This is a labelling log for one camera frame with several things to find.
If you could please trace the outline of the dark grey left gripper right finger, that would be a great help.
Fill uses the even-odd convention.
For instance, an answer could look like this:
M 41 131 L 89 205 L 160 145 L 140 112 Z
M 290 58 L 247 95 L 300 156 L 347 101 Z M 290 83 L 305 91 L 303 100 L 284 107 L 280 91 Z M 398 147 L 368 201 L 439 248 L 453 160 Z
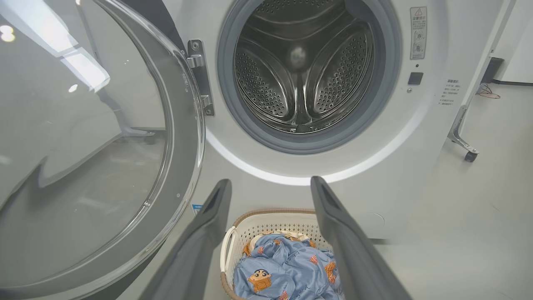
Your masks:
M 310 180 L 322 237 L 333 247 L 347 300 L 410 300 L 400 280 L 319 176 Z

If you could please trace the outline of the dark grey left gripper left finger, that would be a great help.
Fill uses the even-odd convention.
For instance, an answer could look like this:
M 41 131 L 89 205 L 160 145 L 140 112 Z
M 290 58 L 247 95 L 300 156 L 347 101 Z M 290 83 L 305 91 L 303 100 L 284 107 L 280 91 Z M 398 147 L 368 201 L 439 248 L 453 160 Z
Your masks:
M 202 300 L 213 251 L 225 236 L 231 199 L 231 180 L 220 180 L 171 247 L 141 300 Z

